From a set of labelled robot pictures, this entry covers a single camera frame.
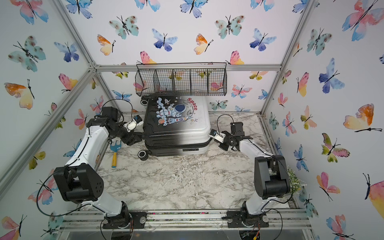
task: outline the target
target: astronaut sticker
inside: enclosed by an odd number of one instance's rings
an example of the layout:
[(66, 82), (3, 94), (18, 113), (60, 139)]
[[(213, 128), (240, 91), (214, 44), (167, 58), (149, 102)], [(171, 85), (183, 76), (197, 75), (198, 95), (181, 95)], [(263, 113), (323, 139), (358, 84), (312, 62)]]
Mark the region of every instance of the astronaut sticker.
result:
[(168, 124), (176, 123), (176, 122), (185, 122), (189, 119), (192, 119), (194, 110), (197, 107), (193, 106), (190, 101), (182, 100), (181, 97), (176, 97), (177, 102), (170, 104), (170, 100), (164, 99), (164, 103), (162, 102), (162, 98), (158, 98), (156, 117), (159, 118), (158, 123), (163, 124), (163, 126), (167, 126)]

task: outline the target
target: marble surface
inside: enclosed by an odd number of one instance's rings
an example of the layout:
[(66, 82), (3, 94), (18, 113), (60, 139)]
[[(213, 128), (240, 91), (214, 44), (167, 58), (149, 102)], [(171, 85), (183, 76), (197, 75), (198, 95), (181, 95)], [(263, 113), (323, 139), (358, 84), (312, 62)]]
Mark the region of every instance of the marble surface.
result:
[[(217, 128), (219, 115), (210, 114), (211, 128)], [(231, 116), (244, 123), (246, 135), (267, 149), (256, 114)], [(230, 132), (230, 122), (229, 116), (222, 116), (218, 122), (220, 131)], [(104, 190), (126, 202), (129, 209), (233, 209), (241, 207), (255, 192), (254, 161), (240, 152), (225, 152), (214, 141), (201, 155), (149, 156), (147, 161), (141, 161), (137, 153), (143, 149), (144, 141), (133, 146), (122, 144), (116, 168), (111, 168), (113, 152), (108, 149), (98, 169)], [(269, 207), (289, 208), (276, 204)]]

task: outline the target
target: suitcase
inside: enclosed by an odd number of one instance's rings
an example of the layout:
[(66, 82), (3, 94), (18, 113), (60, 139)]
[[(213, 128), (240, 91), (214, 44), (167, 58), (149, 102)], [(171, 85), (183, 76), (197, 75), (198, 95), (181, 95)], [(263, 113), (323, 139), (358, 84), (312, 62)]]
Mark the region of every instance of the suitcase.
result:
[(148, 100), (145, 145), (154, 156), (203, 154), (211, 126), (205, 97), (156, 96)]

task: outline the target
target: yellow handle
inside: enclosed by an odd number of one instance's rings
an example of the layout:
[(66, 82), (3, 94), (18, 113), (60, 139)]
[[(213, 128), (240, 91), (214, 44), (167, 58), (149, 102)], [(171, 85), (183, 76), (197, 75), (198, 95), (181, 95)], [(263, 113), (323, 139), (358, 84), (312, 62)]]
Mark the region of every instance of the yellow handle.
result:
[(117, 153), (113, 153), (113, 159), (112, 159), (112, 167), (115, 168), (117, 163)]

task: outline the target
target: black wire basket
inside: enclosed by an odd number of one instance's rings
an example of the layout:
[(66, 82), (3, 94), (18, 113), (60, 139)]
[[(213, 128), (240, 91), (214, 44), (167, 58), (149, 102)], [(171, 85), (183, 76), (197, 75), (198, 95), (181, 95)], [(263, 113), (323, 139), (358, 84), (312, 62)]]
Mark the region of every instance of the black wire basket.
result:
[(226, 63), (137, 64), (139, 96), (225, 96)]

